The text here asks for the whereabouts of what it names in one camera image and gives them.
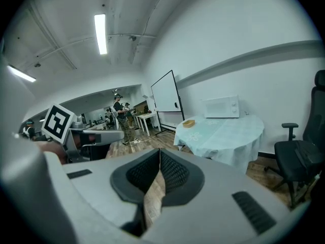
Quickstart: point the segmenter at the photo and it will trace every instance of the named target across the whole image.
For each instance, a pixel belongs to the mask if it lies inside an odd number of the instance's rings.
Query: light blue tablecloth
[[[179,124],[174,145],[187,145],[194,155],[212,158],[236,167],[243,173],[246,173],[248,163],[257,159],[264,132],[264,124],[257,116],[194,116],[187,120],[190,119],[195,120],[195,125],[184,128],[183,123]]]

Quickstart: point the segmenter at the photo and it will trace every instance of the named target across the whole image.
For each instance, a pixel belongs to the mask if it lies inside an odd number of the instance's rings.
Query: wooden floor
[[[155,133],[157,133],[157,131],[151,130],[150,137],[148,137],[146,133],[141,131],[141,135],[138,138],[142,142],[132,147],[123,145],[121,141],[111,144],[106,158],[123,156],[145,149],[169,148],[178,150],[178,147],[174,146],[174,132],[166,131],[158,136],[155,136]],[[184,147],[182,151],[192,154],[188,147]],[[267,173],[264,172],[263,169],[265,166],[277,168],[276,160],[258,157],[256,161],[249,163],[246,174],[261,185],[271,189],[282,180],[282,177],[272,171],[268,171]],[[290,195],[287,184],[281,186],[274,193],[285,205],[288,207],[290,206]],[[159,172],[144,199],[146,223],[148,227],[150,227],[160,215],[161,199],[164,195],[165,181],[163,175]]]

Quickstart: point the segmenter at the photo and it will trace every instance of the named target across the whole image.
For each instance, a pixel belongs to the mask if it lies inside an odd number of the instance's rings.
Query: fluorescent ceiling light
[[[15,68],[12,67],[12,66],[8,66],[8,68],[10,69],[10,71],[11,71],[13,74],[15,74],[15,75],[17,75],[17,76],[19,76],[19,77],[21,77],[21,78],[23,78],[23,79],[26,79],[26,80],[28,80],[28,81],[30,81],[30,82],[34,82],[34,81],[36,81],[36,79],[34,79],[33,77],[30,77],[29,75],[27,75],[27,74],[25,74],[25,73],[23,73],[23,72],[21,72],[21,71],[18,71],[17,69],[15,69]]]
[[[100,49],[100,54],[107,54],[105,14],[95,15],[95,28],[96,28],[97,43],[98,43],[98,48]]]

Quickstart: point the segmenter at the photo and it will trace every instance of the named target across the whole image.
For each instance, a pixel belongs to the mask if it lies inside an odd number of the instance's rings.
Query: brown basket
[[[195,125],[195,120],[188,120],[183,123],[183,127],[185,128],[190,128],[193,127],[194,125]]]

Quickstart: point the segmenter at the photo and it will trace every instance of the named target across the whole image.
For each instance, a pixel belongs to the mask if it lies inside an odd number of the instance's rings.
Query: whiteboard
[[[173,71],[152,85],[151,90],[157,111],[181,112]]]

